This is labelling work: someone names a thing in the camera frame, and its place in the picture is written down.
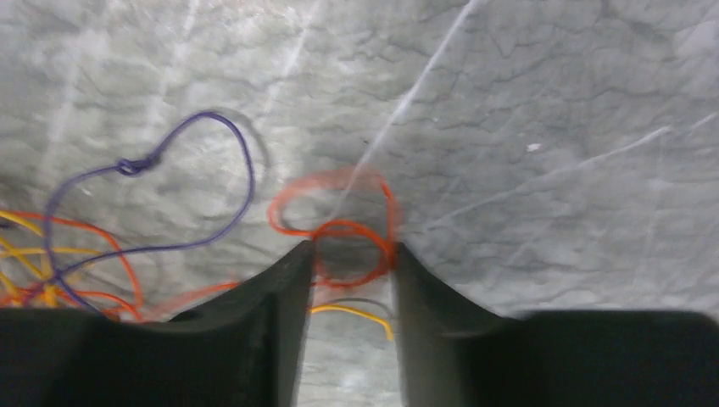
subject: metallic surface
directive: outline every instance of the metallic surface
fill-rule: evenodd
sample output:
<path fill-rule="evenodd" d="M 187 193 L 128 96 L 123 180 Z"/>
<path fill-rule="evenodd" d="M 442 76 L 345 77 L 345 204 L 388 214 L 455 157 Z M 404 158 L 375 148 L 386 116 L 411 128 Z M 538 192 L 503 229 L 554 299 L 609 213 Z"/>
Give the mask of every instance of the metallic surface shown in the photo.
<path fill-rule="evenodd" d="M 265 223 L 274 194 L 363 163 L 398 195 L 404 240 L 499 313 L 719 315 L 717 19 L 714 0 L 4 0 L 0 204 L 41 209 L 65 177 L 216 107 L 252 137 L 259 197 L 211 248 L 133 259 L 155 302 L 274 263 L 296 243 Z M 199 125 L 153 174 L 89 182 L 63 215 L 125 245 L 204 236 L 244 192 L 233 143 Z M 286 216 L 382 213 L 339 193 Z M 88 284 L 127 289 L 119 265 L 97 269 Z M 318 314 L 309 337 L 300 406 L 400 405 L 380 327 Z"/>

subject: scratched surface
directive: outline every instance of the scratched surface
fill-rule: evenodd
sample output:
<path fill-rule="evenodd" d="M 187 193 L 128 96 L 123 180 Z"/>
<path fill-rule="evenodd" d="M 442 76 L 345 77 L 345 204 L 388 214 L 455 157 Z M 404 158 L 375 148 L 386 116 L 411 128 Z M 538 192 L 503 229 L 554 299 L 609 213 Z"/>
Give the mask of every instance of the scratched surface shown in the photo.
<path fill-rule="evenodd" d="M 151 303 L 263 270 L 296 242 L 265 223 L 274 194 L 363 163 L 397 194 L 410 246 L 498 312 L 719 315 L 717 19 L 714 0 L 4 0 L 0 204 L 40 209 L 65 177 L 216 107 L 250 137 L 259 194 L 226 240 L 133 259 Z M 238 152 L 198 125 L 161 169 L 83 184 L 62 214 L 125 245 L 205 236 L 244 194 Z M 382 213 L 339 193 L 287 218 Z M 371 266 L 344 253 L 344 270 Z M 86 284 L 128 289 L 112 262 Z M 363 294 L 391 298 L 386 282 Z M 369 321 L 314 315 L 298 396 L 400 405 L 394 346 Z"/>

